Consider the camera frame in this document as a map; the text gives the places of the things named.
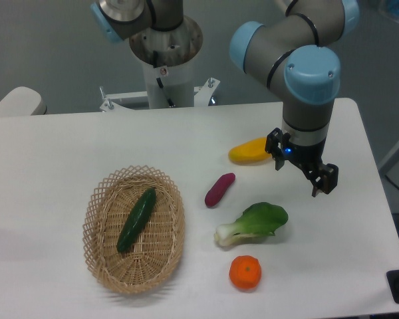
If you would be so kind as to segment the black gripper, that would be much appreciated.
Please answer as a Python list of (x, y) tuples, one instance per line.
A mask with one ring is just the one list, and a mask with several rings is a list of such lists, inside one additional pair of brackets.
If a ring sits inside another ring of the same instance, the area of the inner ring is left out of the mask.
[(310, 174), (309, 180), (313, 184), (312, 196), (320, 193), (329, 194), (338, 184), (338, 166), (322, 161), (322, 154), (326, 140), (310, 146), (300, 146), (291, 141), (289, 133), (283, 133), (275, 128), (266, 137), (265, 151), (275, 162), (275, 169), (279, 171), (288, 160), (290, 163)]

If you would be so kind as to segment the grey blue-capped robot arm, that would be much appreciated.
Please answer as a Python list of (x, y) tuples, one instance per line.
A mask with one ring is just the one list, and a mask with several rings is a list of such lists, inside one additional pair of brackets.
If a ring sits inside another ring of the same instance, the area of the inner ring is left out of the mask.
[[(188, 64), (203, 44), (198, 24), (184, 14), (182, 1), (95, 1), (90, 7), (106, 38), (128, 41), (147, 69), (151, 108), (194, 105)], [(313, 193), (330, 193), (338, 167), (322, 154), (340, 88), (340, 61), (329, 45), (357, 25), (356, 1), (290, 1), (285, 18), (267, 27), (250, 21), (234, 32), (229, 56), (283, 103), (280, 128), (268, 134), (265, 151), (280, 169), (299, 168)]]

